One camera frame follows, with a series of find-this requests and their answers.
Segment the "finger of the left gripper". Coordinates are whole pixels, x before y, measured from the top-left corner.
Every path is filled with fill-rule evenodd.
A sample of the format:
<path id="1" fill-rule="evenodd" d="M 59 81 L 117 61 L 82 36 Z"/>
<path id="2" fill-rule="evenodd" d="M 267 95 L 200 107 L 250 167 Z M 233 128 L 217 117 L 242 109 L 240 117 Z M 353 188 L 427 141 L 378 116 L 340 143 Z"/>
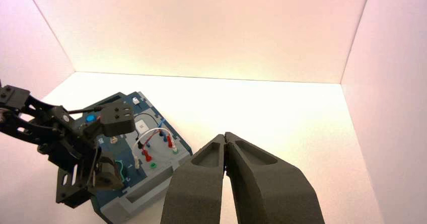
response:
<path id="1" fill-rule="evenodd" d="M 95 163 L 95 189 L 119 190 L 124 187 L 119 166 L 110 152 L 102 152 Z"/>

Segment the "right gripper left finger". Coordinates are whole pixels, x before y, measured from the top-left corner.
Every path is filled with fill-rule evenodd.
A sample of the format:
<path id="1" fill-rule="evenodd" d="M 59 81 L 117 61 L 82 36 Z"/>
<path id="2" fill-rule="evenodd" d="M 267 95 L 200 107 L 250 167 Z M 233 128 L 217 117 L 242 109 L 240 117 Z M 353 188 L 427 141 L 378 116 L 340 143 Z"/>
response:
<path id="1" fill-rule="evenodd" d="M 161 223 L 220 222 L 225 147 L 219 134 L 174 171 Z"/>

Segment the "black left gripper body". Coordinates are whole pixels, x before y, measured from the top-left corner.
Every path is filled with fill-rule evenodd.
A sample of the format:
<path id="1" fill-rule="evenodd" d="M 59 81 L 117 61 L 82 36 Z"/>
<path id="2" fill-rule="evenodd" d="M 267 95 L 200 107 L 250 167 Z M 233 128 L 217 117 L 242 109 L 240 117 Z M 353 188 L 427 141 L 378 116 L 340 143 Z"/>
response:
<path id="1" fill-rule="evenodd" d="M 56 202 L 75 208 L 94 196 L 89 180 L 98 148 L 92 124 L 52 124 L 50 136 L 37 151 L 58 166 Z"/>

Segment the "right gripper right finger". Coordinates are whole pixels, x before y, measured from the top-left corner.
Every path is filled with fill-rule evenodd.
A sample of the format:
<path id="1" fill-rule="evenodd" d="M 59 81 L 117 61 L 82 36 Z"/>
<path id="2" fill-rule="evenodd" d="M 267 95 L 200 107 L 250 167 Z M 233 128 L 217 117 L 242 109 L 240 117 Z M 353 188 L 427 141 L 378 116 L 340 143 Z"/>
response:
<path id="1" fill-rule="evenodd" d="M 238 223 L 324 223 L 317 194 L 303 172 L 226 132 L 227 175 Z"/>

